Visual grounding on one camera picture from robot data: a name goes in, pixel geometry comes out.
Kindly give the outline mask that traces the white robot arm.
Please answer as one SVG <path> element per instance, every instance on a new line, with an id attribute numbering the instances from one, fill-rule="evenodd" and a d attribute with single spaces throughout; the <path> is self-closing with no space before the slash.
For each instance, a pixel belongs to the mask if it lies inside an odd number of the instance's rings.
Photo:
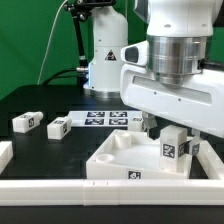
<path id="1" fill-rule="evenodd" d="M 224 64 L 208 49 L 224 0 L 135 0 L 146 39 L 121 50 L 124 104 L 224 139 Z"/>

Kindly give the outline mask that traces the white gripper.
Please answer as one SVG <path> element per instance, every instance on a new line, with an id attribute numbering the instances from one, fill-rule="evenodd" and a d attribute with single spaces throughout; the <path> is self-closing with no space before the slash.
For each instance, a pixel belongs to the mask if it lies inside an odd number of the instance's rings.
<path id="1" fill-rule="evenodd" d="M 157 126 L 155 116 L 194 128 L 187 142 L 189 155 L 199 153 L 200 131 L 224 138 L 224 72 L 204 70 L 185 76 L 183 85 L 173 88 L 156 81 L 146 68 L 125 64 L 120 86 L 123 103 L 144 111 L 147 129 Z"/>

